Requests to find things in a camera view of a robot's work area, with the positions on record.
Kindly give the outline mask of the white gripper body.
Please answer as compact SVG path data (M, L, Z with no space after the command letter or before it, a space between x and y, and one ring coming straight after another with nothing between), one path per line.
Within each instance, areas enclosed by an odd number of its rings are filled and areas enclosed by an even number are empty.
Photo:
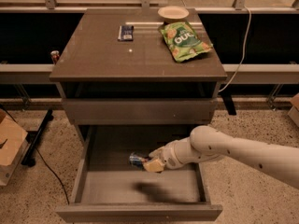
M150 159L160 159L164 163L164 169L178 169L181 163L176 157L171 146L163 146L155 149L149 154Z

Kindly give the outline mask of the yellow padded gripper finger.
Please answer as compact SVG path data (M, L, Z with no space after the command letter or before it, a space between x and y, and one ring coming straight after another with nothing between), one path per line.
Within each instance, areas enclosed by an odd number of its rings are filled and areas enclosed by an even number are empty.
M143 164L144 169L150 173L160 173L164 170L164 163L160 159L152 159Z

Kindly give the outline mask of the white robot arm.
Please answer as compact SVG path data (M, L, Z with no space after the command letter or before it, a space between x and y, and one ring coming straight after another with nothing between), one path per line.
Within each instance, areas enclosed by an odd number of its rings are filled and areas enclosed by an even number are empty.
M143 164L146 171L160 173L189 163L212 161L219 156L246 164L266 175L299 188L299 149L236 138L209 126L194 128L190 136L159 147Z

